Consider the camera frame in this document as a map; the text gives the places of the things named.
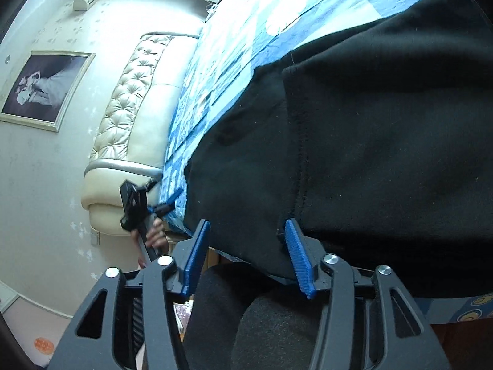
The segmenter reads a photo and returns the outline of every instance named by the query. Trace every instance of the framed picture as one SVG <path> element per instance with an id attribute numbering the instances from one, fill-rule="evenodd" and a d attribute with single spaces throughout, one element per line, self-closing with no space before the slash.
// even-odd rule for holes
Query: framed picture
<path id="1" fill-rule="evenodd" d="M 32 51 L 3 102 L 0 120 L 58 132 L 73 93 L 95 55 Z"/>

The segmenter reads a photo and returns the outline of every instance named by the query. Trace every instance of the silver screw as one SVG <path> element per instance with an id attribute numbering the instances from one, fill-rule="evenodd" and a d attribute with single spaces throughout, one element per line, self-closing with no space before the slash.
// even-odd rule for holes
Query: silver screw
<path id="1" fill-rule="evenodd" d="M 104 274 L 108 278 L 115 278 L 118 274 L 120 274 L 120 270 L 118 270 L 116 267 L 110 267 L 109 269 L 106 270 Z"/>
<path id="2" fill-rule="evenodd" d="M 173 263 L 173 258 L 165 254 L 164 256 L 158 257 L 157 262 L 161 266 L 169 266 Z"/>
<path id="3" fill-rule="evenodd" d="M 339 261 L 339 258 L 335 254 L 326 254 L 324 256 L 324 262 L 327 264 L 335 264 Z"/>
<path id="4" fill-rule="evenodd" d="M 389 266 L 382 264 L 378 266 L 378 272 L 382 275 L 389 275 L 392 272 L 392 269 Z"/>

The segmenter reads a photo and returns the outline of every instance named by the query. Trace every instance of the blue and white checkered bedding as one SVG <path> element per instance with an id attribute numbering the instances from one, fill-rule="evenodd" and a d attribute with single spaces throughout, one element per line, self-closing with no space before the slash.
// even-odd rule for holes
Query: blue and white checkered bedding
<path id="1" fill-rule="evenodd" d="M 169 130 L 160 201 L 184 193 L 170 224 L 183 225 L 183 170 L 205 132 L 233 106 L 253 70 L 311 40 L 401 12 L 418 0 L 224 0 L 205 25 Z"/>

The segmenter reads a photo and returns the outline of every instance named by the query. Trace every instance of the black garment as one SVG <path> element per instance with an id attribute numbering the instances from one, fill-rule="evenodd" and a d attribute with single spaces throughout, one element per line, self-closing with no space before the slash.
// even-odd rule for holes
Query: black garment
<path id="1" fill-rule="evenodd" d="M 493 36 L 470 0 L 421 0 L 257 68 L 185 170 L 185 224 L 293 277 L 285 220 L 415 295 L 493 290 Z"/>
<path id="2" fill-rule="evenodd" d="M 245 263 L 200 278 L 183 341 L 191 370 L 303 370 L 319 329 L 321 301 Z"/>

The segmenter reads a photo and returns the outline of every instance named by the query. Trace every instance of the tufted upholstery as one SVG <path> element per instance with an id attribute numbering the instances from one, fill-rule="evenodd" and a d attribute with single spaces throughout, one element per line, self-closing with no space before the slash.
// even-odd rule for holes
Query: tufted upholstery
<path id="1" fill-rule="evenodd" d="M 125 235 L 119 186 L 126 179 L 144 184 L 162 173 L 169 124 L 196 46 L 193 36 L 146 34 L 125 66 L 84 175 L 81 202 L 95 230 Z M 150 204 L 157 203 L 158 190 L 149 193 Z"/>

